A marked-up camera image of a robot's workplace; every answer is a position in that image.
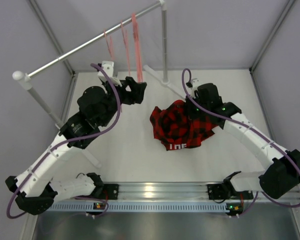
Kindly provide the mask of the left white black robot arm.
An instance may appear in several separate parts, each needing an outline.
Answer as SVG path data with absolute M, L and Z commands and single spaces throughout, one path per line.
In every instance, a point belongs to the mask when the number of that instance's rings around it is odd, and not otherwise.
M 13 192 L 9 205 L 16 203 L 24 213 L 40 215 L 63 200 L 81 196 L 99 198 L 104 183 L 95 172 L 67 181 L 55 181 L 53 177 L 68 160 L 115 126 L 122 104 L 141 104 L 146 87 L 147 83 L 127 76 L 119 85 L 106 81 L 101 86 L 87 88 L 77 100 L 79 111 L 61 127 L 39 159 L 22 174 L 5 180 Z

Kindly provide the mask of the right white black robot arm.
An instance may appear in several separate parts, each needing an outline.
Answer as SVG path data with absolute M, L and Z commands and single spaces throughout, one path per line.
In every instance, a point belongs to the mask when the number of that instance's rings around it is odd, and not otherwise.
M 208 118 L 237 139 L 259 161 L 261 170 L 235 171 L 223 183 L 232 193 L 263 192 L 279 199 L 300 184 L 300 151 L 288 150 L 264 135 L 232 102 L 223 102 L 213 83 L 196 79 L 183 84 L 186 107 L 194 118 Z

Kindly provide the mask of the red black plaid shirt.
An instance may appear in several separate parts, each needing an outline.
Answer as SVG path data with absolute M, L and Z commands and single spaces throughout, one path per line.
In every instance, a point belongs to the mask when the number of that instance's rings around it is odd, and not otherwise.
M 215 133 L 217 127 L 207 116 L 191 119 L 183 100 L 174 101 L 168 108 L 155 107 L 150 115 L 153 137 L 159 140 L 167 151 L 193 149 Z

